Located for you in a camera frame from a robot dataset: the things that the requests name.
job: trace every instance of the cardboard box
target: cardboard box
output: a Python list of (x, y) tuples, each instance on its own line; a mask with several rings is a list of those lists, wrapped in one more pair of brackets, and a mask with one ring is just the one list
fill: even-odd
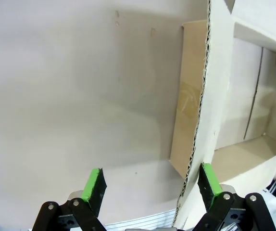
[[(211, 162), (219, 181), (240, 196), (259, 192), (275, 175), (276, 18), (269, 26), (255, 20), (248, 11), (256, 2), (235, 1), (231, 14), (223, 0), (211, 0), (207, 20), (183, 24), (171, 151), (172, 165), (185, 178), (178, 228), (193, 227), (205, 213), (197, 186), (201, 162)], [(276, 7), (269, 2), (260, 17)]]

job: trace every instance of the screw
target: screw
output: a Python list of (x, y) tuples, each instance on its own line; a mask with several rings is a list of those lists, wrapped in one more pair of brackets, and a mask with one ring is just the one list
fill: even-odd
[(52, 210), (52, 209), (53, 209), (53, 204), (50, 204), (50, 205), (48, 206), (48, 209), (49, 209), (49, 210)]
[(249, 198), (250, 198), (252, 201), (256, 201), (256, 200), (257, 200), (257, 197), (256, 197), (255, 195), (251, 195)]
[(73, 201), (73, 205), (74, 205), (74, 206), (79, 205), (79, 201), (78, 201), (78, 200), (74, 200), (74, 201)]
[(229, 194), (225, 194), (225, 195), (224, 195), (224, 199), (225, 199), (225, 200), (229, 200), (230, 198), (231, 198), (231, 197), (230, 197)]

